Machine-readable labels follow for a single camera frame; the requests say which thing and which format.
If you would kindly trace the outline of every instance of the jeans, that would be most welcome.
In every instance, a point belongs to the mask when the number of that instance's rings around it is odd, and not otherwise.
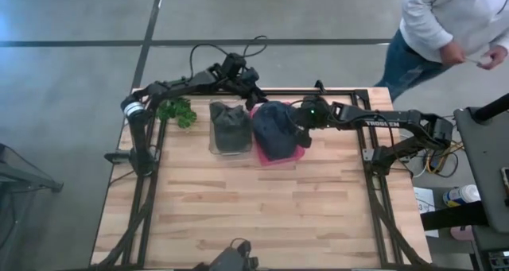
[[[406,44],[398,30],[387,49],[382,80],[375,87],[389,88],[390,97],[395,101],[403,92],[439,76],[449,68],[417,54]]]

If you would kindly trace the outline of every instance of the black robotic arm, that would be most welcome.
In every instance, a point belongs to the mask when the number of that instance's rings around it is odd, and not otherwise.
[[[301,107],[290,115],[290,119],[298,127],[297,136],[305,148],[311,146],[310,129],[357,130],[370,126],[409,130],[413,137],[391,147],[380,146],[363,151],[363,159],[377,176],[388,175],[396,160],[413,157],[423,149],[447,149],[453,135],[453,124],[435,114],[423,114],[417,110],[363,110],[343,103],[328,104],[318,95],[304,97]]]
[[[244,57],[230,53],[223,64],[214,64],[190,79],[156,81],[133,92],[120,104],[129,124],[133,148],[107,153],[104,157],[113,164],[129,161],[138,176],[150,176],[154,155],[146,139],[146,125],[162,101],[182,95],[210,95],[226,91],[245,99],[247,109],[251,110],[256,103],[267,101],[263,91],[256,86],[258,78],[254,68],[246,68]]]

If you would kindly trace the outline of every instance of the pink tray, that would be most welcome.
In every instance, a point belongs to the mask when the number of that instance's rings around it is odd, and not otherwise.
[[[251,112],[249,113],[249,116],[251,117],[251,119],[253,118],[253,115],[255,115],[258,108],[259,108],[259,106],[254,107],[251,110]],[[262,166],[277,165],[277,164],[287,163],[290,161],[297,161],[300,158],[302,158],[305,154],[305,149],[300,147],[299,145],[297,145],[297,148],[295,149],[295,153],[293,154],[292,157],[271,161],[267,158],[267,156],[263,152],[262,148],[258,145],[258,143],[256,142],[256,139],[254,140],[254,146],[256,147],[256,152],[258,153],[258,158],[260,159],[260,164],[262,164]]]

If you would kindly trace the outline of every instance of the hand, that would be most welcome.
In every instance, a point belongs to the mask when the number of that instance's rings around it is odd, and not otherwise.
[[[467,60],[463,49],[455,41],[451,41],[440,48],[440,57],[442,58],[442,63],[448,66],[463,64]]]
[[[492,61],[487,64],[477,64],[477,66],[486,70],[492,70],[497,65],[501,64],[503,60],[505,60],[507,56],[507,49],[501,45],[496,45],[488,52],[483,54],[483,57],[487,56],[491,57]]]

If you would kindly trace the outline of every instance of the blue cloth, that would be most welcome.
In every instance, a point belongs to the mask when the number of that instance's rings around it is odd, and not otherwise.
[[[419,56],[398,30],[387,49],[383,78],[375,87],[389,88],[390,97],[395,101],[403,92],[439,76],[449,68]]]
[[[295,125],[289,115],[295,107],[279,101],[263,103],[253,115],[254,139],[270,161],[287,159],[295,154]]]

